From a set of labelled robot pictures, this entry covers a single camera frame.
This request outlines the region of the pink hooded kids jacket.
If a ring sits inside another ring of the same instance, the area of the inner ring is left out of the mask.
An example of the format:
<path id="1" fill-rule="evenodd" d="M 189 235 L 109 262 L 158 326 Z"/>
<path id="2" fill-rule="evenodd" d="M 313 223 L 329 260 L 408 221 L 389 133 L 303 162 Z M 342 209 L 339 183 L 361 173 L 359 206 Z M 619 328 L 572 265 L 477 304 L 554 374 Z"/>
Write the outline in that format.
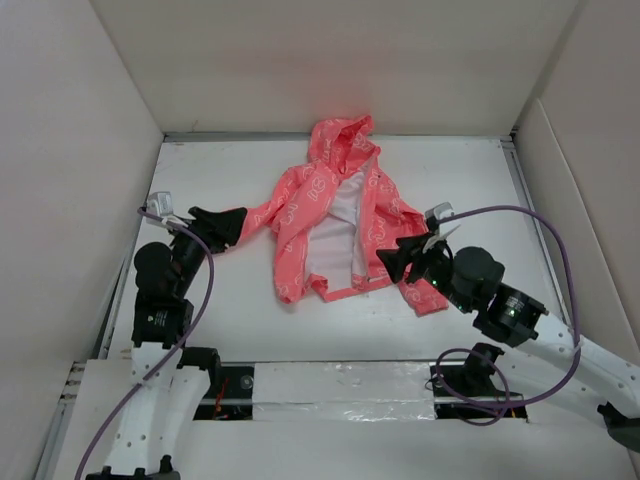
<path id="1" fill-rule="evenodd" d="M 400 196 L 379 165 L 371 116 L 317 123 L 306 163 L 286 170 L 270 200 L 249 209 L 240 239 L 274 234 L 278 299 L 313 291 L 326 302 L 379 290 L 392 280 L 377 256 L 396 240 L 427 233 L 424 216 Z"/>

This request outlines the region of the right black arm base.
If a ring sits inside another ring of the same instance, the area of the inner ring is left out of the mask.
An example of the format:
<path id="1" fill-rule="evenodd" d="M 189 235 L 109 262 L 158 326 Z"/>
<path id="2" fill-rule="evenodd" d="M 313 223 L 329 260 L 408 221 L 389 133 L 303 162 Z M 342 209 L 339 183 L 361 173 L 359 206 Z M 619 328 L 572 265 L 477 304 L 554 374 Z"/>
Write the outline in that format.
<path id="1" fill-rule="evenodd" d="M 464 352 L 466 357 L 451 358 L 445 355 L 440 363 L 441 377 L 459 394 L 483 403 L 504 402 L 506 400 L 503 383 L 495 369 L 477 355 Z M 490 426 L 497 422 L 499 409 L 483 407 L 478 410 L 473 405 L 451 396 L 441 385 L 435 363 L 431 363 L 430 377 L 425 389 L 434 397 L 434 412 L 438 420 L 455 419 L 468 425 Z"/>

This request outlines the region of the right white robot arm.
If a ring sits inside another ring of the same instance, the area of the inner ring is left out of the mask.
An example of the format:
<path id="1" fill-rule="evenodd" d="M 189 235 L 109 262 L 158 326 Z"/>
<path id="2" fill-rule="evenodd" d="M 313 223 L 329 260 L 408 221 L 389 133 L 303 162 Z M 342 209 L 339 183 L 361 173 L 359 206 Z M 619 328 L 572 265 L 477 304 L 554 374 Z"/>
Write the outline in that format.
<path id="1" fill-rule="evenodd" d="M 481 247 L 453 253 L 432 234 L 400 238 L 394 249 L 380 249 L 378 258 L 393 282 L 424 280 L 492 340 L 473 349 L 462 369 L 462 381 L 483 394 L 499 379 L 492 362 L 501 346 L 517 349 L 564 370 L 585 386 L 595 401 L 608 435 L 631 451 L 639 449 L 639 368 L 604 347 L 576 336 L 538 300 L 505 283 L 505 267 Z"/>

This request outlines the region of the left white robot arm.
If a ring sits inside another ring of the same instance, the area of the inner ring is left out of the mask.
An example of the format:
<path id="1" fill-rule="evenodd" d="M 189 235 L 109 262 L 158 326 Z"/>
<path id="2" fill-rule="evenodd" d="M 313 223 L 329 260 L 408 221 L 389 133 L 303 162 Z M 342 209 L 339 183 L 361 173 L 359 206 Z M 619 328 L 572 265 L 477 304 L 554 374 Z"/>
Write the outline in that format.
<path id="1" fill-rule="evenodd" d="M 206 311 L 187 293 L 201 265 L 212 266 L 214 255 L 238 242 L 247 211 L 192 207 L 183 219 L 146 204 L 139 212 L 173 239 L 147 243 L 134 255 L 131 387 L 87 448 L 93 451 L 110 424 L 118 424 L 95 479 L 179 478 L 181 442 L 200 402 L 223 382 L 217 350 L 187 344 Z"/>

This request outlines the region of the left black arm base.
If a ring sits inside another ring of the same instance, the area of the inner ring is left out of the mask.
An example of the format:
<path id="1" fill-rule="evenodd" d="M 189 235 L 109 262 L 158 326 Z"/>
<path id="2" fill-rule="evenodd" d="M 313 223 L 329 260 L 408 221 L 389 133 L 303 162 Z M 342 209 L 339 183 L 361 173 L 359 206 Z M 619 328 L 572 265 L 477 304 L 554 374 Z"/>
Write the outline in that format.
<path id="1" fill-rule="evenodd" d="M 222 362 L 216 367 L 212 386 L 196 408 L 194 420 L 251 420 L 254 385 L 254 363 Z"/>

